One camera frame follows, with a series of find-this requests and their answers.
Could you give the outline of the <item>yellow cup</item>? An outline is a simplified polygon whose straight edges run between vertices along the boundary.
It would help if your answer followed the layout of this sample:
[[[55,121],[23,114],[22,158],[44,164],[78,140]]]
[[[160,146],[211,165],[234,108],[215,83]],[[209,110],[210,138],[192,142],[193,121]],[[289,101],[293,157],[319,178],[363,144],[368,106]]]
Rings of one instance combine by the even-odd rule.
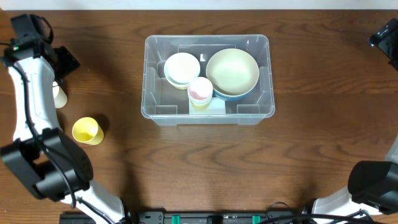
[[[98,122],[91,117],[80,118],[72,127],[72,135],[78,142],[98,145],[104,139],[104,132]]]
[[[195,108],[196,110],[205,110],[205,109],[207,109],[207,107],[209,107],[210,102],[202,103],[202,104],[196,104],[196,103],[190,102],[190,105],[191,105],[193,108]]]

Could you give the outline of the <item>yellow cup front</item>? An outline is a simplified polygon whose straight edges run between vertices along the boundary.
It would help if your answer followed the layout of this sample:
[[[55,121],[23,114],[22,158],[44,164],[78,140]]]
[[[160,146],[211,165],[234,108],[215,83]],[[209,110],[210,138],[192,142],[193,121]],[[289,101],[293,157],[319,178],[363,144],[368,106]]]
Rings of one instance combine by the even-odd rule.
[[[98,145],[104,139],[104,132],[98,122],[91,117],[80,118],[72,127],[72,135],[78,142]]]

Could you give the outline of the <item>small yellow bowl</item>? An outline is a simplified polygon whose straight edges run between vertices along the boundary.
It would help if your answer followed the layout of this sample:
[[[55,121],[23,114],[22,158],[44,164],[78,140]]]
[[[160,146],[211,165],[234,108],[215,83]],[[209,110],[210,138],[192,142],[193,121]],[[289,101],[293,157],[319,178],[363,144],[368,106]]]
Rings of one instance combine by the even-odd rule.
[[[179,90],[186,90],[188,88],[188,84],[176,84],[173,82],[170,82],[170,84]]]

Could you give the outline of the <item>small white bowl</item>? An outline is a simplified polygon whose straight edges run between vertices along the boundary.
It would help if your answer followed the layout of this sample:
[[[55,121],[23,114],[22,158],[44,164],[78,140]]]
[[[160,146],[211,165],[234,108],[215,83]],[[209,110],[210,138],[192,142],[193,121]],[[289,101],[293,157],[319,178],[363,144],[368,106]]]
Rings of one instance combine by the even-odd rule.
[[[199,76],[200,63],[192,54],[176,53],[166,60],[164,74],[172,83],[186,85]]]

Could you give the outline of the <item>cream white cup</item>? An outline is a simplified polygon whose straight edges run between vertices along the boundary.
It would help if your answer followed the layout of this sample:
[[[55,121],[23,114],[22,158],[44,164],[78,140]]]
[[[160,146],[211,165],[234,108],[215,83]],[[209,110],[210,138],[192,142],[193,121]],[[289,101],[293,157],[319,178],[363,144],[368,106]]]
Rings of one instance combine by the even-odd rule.
[[[53,82],[53,100],[56,108],[62,108],[67,104],[68,98],[66,93],[62,90],[60,85],[54,81]]]

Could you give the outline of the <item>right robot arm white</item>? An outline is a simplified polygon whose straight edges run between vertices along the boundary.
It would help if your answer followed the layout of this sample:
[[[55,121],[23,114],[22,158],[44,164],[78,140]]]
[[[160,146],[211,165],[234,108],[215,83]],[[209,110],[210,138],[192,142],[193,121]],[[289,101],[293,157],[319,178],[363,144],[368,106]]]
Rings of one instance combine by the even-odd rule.
[[[348,185],[328,197],[318,198],[303,213],[314,223],[371,221],[373,215],[397,212],[397,141],[383,161],[360,161]]]

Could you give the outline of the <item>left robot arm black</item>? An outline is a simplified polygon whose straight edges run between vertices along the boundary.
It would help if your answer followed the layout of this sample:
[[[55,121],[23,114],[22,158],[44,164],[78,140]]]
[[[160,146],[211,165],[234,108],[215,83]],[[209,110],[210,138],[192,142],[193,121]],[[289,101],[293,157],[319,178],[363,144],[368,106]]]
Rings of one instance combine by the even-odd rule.
[[[11,25],[16,38],[1,61],[13,81],[17,124],[12,144],[1,148],[3,163],[37,199],[67,203],[95,223],[132,223],[123,201],[95,181],[88,155],[58,122],[53,83],[79,62],[64,46],[52,47],[46,18],[22,14]]]

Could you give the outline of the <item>large beige bowl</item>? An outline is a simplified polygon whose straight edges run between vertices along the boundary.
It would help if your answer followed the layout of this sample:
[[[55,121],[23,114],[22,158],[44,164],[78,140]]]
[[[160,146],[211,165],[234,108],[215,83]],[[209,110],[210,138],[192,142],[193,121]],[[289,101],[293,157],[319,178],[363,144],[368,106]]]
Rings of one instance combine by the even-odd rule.
[[[259,80],[256,60],[240,49],[224,49],[215,53],[206,66],[206,77],[210,82],[249,82]]]

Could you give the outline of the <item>light blue cup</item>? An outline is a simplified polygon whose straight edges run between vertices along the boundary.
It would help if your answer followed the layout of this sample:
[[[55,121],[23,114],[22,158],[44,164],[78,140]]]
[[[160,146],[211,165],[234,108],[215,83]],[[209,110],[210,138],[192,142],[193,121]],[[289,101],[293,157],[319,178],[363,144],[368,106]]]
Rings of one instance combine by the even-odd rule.
[[[194,97],[192,97],[191,95],[188,95],[188,99],[194,105],[205,105],[211,101],[212,96],[209,96],[208,98],[206,98],[204,100],[198,100],[198,99],[195,99]]]

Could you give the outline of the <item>small grey-blue bowl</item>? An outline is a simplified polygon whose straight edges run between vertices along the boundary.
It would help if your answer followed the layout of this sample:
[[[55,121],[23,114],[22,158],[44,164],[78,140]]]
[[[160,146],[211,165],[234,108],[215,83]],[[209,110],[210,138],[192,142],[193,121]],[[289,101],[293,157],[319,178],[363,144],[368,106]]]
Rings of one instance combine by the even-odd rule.
[[[172,78],[171,78],[171,76],[169,75],[169,73],[165,70],[164,71],[164,75],[165,75],[165,78],[166,78],[166,80],[170,83],[170,82],[173,82],[173,83],[176,83],[176,84],[181,84],[181,83],[177,83],[177,82],[175,82]]]

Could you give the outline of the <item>dark blue bowl front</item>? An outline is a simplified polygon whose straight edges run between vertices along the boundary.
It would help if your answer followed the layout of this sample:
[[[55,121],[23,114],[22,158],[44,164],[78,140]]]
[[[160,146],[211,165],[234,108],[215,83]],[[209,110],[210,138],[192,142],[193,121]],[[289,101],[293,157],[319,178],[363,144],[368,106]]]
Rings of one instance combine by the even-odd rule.
[[[215,96],[225,101],[235,101],[247,97],[257,85],[249,82],[213,82],[213,91]]]

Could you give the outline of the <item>pink cup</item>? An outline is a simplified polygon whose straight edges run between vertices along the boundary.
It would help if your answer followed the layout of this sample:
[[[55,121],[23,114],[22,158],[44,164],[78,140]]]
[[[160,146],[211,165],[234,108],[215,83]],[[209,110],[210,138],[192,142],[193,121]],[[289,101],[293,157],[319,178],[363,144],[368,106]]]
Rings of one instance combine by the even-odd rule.
[[[188,84],[188,96],[195,101],[205,101],[213,96],[213,85],[205,77],[196,77]]]

